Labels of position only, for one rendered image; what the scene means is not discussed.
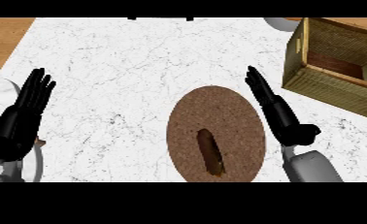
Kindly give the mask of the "brown sweet potato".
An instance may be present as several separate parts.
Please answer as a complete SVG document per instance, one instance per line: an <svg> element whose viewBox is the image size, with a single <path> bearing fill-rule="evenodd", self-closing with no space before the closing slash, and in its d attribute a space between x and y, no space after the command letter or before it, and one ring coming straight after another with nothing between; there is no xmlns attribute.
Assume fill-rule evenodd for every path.
<svg viewBox="0 0 367 224"><path fill-rule="evenodd" d="M206 171L214 176L222 176L225 173L222 155L215 142L214 134L208 129L202 129L197 135L200 152L206 162Z"/></svg>

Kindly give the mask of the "square wicker basket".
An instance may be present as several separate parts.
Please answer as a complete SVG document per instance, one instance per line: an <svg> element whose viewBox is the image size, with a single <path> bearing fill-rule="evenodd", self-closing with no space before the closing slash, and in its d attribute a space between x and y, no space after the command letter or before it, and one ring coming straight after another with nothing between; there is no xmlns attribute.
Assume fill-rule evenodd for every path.
<svg viewBox="0 0 367 224"><path fill-rule="evenodd" d="M288 43L283 88L367 117L367 27L305 17Z"/></svg>

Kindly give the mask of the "white round bowl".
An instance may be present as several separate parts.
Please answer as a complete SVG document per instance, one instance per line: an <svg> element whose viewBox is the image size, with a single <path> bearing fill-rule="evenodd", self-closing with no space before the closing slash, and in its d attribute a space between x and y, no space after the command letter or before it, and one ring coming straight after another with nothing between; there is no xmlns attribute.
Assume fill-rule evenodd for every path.
<svg viewBox="0 0 367 224"><path fill-rule="evenodd" d="M285 32L293 32L299 26L298 20L288 20L283 17L267 17L264 20L273 28Z"/></svg>

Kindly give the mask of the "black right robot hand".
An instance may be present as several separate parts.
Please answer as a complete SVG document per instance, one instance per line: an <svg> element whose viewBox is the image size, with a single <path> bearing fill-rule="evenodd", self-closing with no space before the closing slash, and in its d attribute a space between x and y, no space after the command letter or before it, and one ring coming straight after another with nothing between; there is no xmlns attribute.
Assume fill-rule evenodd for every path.
<svg viewBox="0 0 367 224"><path fill-rule="evenodd" d="M322 130L316 124L301 124L285 98L273 92L258 69L251 66L246 83L261 105L273 135L283 146L311 145Z"/></svg>

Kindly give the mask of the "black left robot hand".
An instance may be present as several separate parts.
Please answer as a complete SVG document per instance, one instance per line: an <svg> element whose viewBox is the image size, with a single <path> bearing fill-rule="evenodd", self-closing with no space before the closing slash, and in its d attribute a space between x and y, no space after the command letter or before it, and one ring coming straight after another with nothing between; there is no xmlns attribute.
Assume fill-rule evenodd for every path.
<svg viewBox="0 0 367 224"><path fill-rule="evenodd" d="M23 160L32 151L55 85L45 69L34 69L17 103L0 115L0 162Z"/></svg>

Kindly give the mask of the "round brown cork placemat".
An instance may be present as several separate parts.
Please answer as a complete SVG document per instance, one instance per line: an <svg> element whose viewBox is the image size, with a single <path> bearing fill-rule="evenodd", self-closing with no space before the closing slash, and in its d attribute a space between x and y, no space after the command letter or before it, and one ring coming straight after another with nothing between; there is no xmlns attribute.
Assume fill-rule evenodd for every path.
<svg viewBox="0 0 367 224"><path fill-rule="evenodd" d="M224 172L212 175L199 145L202 130L212 133L222 157ZM194 89L174 108L166 141L175 168L188 181L249 182L265 157L262 122L248 99L230 88Z"/></svg>

